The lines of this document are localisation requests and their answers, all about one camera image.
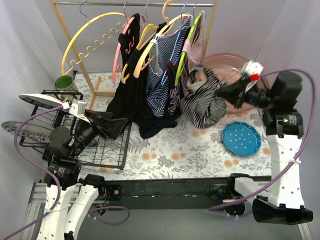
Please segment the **black white striped tank top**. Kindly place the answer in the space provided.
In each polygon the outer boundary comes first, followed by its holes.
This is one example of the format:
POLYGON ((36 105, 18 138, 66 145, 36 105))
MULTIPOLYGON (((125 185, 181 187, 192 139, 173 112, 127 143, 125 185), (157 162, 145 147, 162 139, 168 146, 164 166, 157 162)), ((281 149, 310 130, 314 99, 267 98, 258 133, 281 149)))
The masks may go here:
POLYGON ((189 93, 180 100, 179 107, 196 129, 212 127, 226 115, 226 101, 216 93, 226 85, 210 68, 197 65, 191 70, 186 82, 189 93))

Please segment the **yellow wavy plastic hanger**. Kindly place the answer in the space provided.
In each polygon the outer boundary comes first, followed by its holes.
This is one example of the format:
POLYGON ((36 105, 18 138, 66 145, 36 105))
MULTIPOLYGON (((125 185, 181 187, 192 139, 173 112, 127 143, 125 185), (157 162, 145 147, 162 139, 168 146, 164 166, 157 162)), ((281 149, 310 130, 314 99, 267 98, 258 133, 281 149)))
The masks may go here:
POLYGON ((61 73, 112 72, 118 35, 133 6, 124 0, 56 0, 56 17, 66 36, 62 44, 61 73))

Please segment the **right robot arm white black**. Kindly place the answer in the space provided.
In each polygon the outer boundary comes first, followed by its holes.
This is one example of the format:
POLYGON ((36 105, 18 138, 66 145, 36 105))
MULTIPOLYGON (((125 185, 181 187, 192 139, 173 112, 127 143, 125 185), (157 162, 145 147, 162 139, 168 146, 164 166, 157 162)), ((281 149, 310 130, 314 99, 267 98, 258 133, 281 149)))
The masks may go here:
POLYGON ((242 73, 234 83, 217 94, 241 107, 248 103, 262 109, 266 139, 270 148, 271 180, 259 187, 250 176, 233 173, 228 178, 227 195, 235 199, 221 204, 222 209, 248 202, 259 223, 299 225, 309 223, 314 214, 305 207, 300 186, 300 154, 310 136, 303 117, 296 110, 302 91, 301 71, 281 70, 269 89, 259 89, 259 75, 242 73))

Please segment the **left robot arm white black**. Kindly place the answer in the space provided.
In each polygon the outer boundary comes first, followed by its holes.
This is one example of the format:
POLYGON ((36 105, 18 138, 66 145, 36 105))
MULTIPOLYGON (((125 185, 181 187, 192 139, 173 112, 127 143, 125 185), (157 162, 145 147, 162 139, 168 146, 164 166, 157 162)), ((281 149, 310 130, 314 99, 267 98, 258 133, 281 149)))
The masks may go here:
POLYGON ((55 128, 50 136, 48 151, 52 156, 46 179, 45 211, 37 236, 39 240, 75 240, 94 201, 103 214, 109 200, 120 200, 122 187, 107 184, 103 176, 88 174, 79 179, 82 163, 78 156, 96 138, 116 139, 128 120, 113 118, 111 112, 86 111, 72 129, 55 128))

